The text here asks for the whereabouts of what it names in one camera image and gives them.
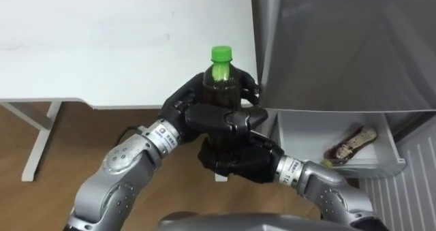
cabinet door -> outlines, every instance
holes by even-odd
[[[262,75],[264,107],[436,110],[435,0],[281,0],[280,6]]]

silver robot arm segment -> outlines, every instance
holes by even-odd
[[[165,120],[141,131],[114,147],[99,170],[82,184],[64,231],[119,231],[123,227],[136,196],[180,140]]]
[[[357,221],[377,217],[363,191],[350,186],[334,170],[312,161],[283,156],[275,177],[276,181],[295,188],[299,195],[314,203],[328,221],[352,226]]]

wooden floor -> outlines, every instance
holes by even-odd
[[[47,104],[35,105],[45,111]],[[20,181],[37,130],[0,106],[0,230],[61,230],[76,191],[128,125],[150,125],[156,110],[93,110],[64,103],[35,182]],[[196,158],[201,140],[178,147],[138,196],[124,231],[150,230],[175,211],[275,212],[317,219],[293,189],[237,176],[216,183]]]

white drawer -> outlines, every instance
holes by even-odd
[[[377,140],[334,169],[356,178],[392,176],[404,169],[405,160],[399,157],[382,113],[279,111],[270,136],[286,155],[320,163],[328,149],[360,125],[374,128]]]

white table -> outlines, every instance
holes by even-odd
[[[251,0],[0,0],[0,102],[40,130],[22,180],[61,102],[158,108],[220,44],[256,76]],[[52,102],[47,114],[36,101]]]

